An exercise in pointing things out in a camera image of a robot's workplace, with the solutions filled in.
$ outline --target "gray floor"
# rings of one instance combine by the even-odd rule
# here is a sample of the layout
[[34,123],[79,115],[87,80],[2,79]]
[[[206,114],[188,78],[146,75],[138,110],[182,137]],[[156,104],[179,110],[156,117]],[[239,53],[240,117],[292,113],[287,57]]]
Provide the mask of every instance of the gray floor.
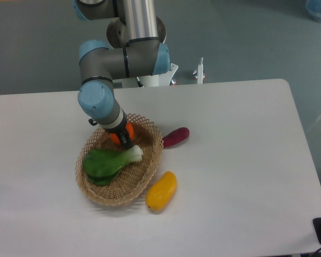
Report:
[[[179,84],[283,78],[303,128],[321,113],[321,24],[305,0],[155,0]],[[71,0],[0,2],[0,94],[78,90],[78,48],[106,40],[109,20],[82,22]],[[321,135],[310,147],[321,182]]]

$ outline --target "white table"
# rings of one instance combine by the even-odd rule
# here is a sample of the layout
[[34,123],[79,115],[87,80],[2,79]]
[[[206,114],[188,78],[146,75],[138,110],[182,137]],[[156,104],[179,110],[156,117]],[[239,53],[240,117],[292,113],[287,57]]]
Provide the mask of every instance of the white table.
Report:
[[178,190],[159,215],[141,197],[93,204],[75,163],[95,130],[77,92],[0,96],[0,257],[265,256],[320,247],[321,187],[287,82],[116,90],[126,112],[189,140],[163,151]]

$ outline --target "white vegetable stem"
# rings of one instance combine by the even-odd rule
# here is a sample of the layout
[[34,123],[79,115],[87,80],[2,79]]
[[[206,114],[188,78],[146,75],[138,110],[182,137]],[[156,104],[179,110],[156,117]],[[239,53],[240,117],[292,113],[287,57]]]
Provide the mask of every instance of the white vegetable stem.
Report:
[[129,150],[126,150],[124,155],[129,162],[140,162],[143,159],[143,150],[138,145],[135,145]]

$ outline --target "blue container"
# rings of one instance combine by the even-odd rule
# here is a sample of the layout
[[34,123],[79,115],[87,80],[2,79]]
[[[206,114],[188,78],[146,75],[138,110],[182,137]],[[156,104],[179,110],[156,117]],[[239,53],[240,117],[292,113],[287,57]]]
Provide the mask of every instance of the blue container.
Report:
[[311,16],[321,22],[321,0],[307,0],[305,8]]

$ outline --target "silver metal tube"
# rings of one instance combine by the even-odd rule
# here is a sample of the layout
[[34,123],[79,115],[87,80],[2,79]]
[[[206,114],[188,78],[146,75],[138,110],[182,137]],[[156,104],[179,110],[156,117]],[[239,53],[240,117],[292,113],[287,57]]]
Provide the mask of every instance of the silver metal tube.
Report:
[[129,40],[158,37],[153,0],[124,0]]

